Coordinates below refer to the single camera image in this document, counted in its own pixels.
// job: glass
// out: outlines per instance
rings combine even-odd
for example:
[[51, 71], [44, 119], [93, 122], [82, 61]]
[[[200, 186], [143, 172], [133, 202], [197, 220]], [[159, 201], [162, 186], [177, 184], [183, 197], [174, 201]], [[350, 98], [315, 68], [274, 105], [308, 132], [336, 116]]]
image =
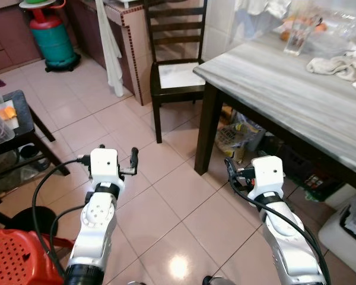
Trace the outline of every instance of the glass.
[[284, 52], [298, 56], [309, 34], [320, 23], [320, 15], [312, 1], [297, 0], [292, 2], [291, 18], [293, 25]]

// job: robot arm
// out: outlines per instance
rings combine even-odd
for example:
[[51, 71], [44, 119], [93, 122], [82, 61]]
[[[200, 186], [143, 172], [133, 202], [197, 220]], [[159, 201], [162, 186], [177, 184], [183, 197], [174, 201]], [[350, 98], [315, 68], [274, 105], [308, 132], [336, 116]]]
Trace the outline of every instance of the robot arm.
[[[284, 174], [281, 159], [275, 156], [261, 157], [252, 160], [253, 168], [239, 170], [234, 167], [230, 159], [226, 159], [225, 163], [234, 191], [244, 190], [237, 178], [245, 178], [247, 183], [254, 179], [255, 185], [248, 193], [248, 198], [279, 212], [304, 230], [301, 220], [282, 200], [284, 193], [281, 187]], [[305, 238], [274, 213], [259, 207], [258, 210], [263, 221], [263, 235], [272, 249], [274, 264], [282, 285], [326, 284], [314, 253]]]
[[117, 151], [96, 148], [85, 157], [94, 192], [81, 213], [81, 230], [66, 270], [65, 285], [101, 285], [115, 230], [117, 199], [124, 190], [124, 175], [137, 174], [138, 150], [132, 149], [131, 167], [120, 169]]

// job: tile floor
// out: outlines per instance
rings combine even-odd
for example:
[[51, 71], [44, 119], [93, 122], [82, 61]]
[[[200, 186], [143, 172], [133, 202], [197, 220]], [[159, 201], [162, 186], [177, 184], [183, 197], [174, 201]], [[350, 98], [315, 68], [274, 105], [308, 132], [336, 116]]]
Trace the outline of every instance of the tile floor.
[[[219, 274], [237, 285], [279, 285], [257, 211], [232, 193], [223, 155], [214, 148], [208, 173], [199, 176], [193, 170], [201, 102], [163, 106], [163, 143], [156, 144], [151, 105], [140, 106], [128, 91], [122, 98], [110, 94], [105, 70], [90, 58], [83, 57], [74, 72], [47, 74], [40, 61], [0, 79], [7, 83], [0, 88], [3, 94], [25, 92], [56, 137], [53, 143], [44, 140], [62, 160], [103, 143], [116, 148], [121, 164], [127, 165], [131, 147], [140, 149], [139, 173], [126, 178], [126, 191], [119, 198], [105, 284], [138, 280], [147, 285], [200, 285], [205, 275]], [[253, 157], [248, 153], [244, 164]], [[90, 189], [87, 170], [78, 164], [69, 168], [72, 175], [54, 175], [45, 184], [39, 204], [60, 213], [83, 203]], [[13, 216], [29, 207], [36, 183], [7, 195], [0, 211]], [[317, 233], [333, 211], [306, 201], [302, 189], [288, 179], [283, 189]], [[79, 213], [70, 213], [61, 220], [58, 236], [74, 239], [79, 228]], [[356, 285], [356, 274], [326, 248], [322, 251], [333, 284]]]

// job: white towel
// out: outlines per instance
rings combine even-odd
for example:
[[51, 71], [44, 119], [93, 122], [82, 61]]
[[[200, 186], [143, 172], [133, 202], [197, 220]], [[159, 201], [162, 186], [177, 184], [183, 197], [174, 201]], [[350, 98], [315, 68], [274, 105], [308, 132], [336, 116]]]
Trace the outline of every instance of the white towel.
[[236, 0], [235, 11], [244, 9], [250, 15], [259, 15], [264, 11], [283, 19], [291, 0]]
[[355, 70], [353, 69], [352, 60], [346, 56], [336, 56], [332, 59], [314, 58], [307, 64], [306, 69], [311, 73], [332, 75], [337, 77], [355, 81]]
[[121, 58], [120, 49], [113, 36], [103, 0], [96, 0], [97, 18], [99, 21], [101, 45], [103, 46], [104, 60], [106, 61], [108, 85], [113, 89], [118, 97], [124, 95], [123, 72], [119, 60]]

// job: red plastic stool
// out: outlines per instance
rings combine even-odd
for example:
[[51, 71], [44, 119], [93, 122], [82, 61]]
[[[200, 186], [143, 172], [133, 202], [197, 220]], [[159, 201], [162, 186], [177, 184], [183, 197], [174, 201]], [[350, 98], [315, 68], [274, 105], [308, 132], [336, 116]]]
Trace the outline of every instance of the red plastic stool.
[[[49, 237], [43, 235], [49, 246]], [[54, 238], [54, 244], [73, 248], [67, 239]], [[35, 232], [0, 230], [0, 285], [63, 284], [53, 262], [43, 250]]]

